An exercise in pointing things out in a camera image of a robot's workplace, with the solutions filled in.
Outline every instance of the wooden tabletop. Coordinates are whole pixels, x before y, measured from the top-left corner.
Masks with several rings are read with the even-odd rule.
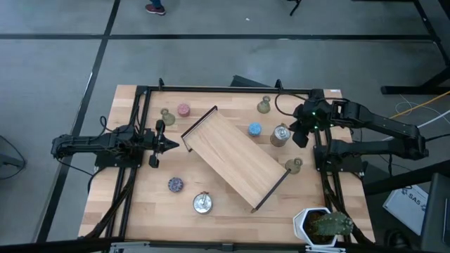
[[[135,90],[136,86],[117,86],[108,128],[128,124]],[[180,147],[160,155],[158,169],[148,165],[150,151],[144,154],[143,166],[138,170],[134,186],[126,239],[304,243],[294,235],[293,217],[304,208],[324,206],[320,174],[314,166],[314,136],[310,134],[310,142],[306,148],[299,148],[292,139],[281,148],[274,147],[269,140],[274,128],[280,123],[289,125],[294,122],[294,118],[279,113],[273,102],[276,94],[269,96],[271,111],[263,115],[256,110],[262,99],[260,93],[152,91],[146,128],[154,128],[156,121],[161,118],[161,109],[168,108],[176,116],[176,121],[167,126],[165,136],[180,143]],[[325,96],[341,97],[341,93],[339,90],[325,90]],[[176,113],[176,107],[182,102],[191,107],[191,115],[187,118],[181,118]],[[278,99],[280,109],[286,112],[292,112],[300,103],[302,100],[292,96],[281,96]],[[188,153],[181,140],[182,133],[214,105],[245,135],[248,135],[250,123],[260,122],[261,136],[252,137],[251,140],[282,166],[295,157],[303,160],[300,173],[288,175],[253,214],[250,213],[252,206],[195,151]],[[348,129],[334,127],[331,133],[333,138],[352,141]],[[110,207],[117,173],[118,168],[107,168],[92,181],[80,235],[90,232]],[[172,177],[179,177],[184,181],[181,192],[169,191],[167,183]],[[366,237],[374,240],[360,180],[350,173],[340,173],[340,181],[347,212]],[[210,193],[214,203],[212,211],[207,215],[196,213],[192,206],[193,198],[203,191]],[[117,213],[113,235],[118,234],[117,224],[120,224],[121,216],[122,208]]]

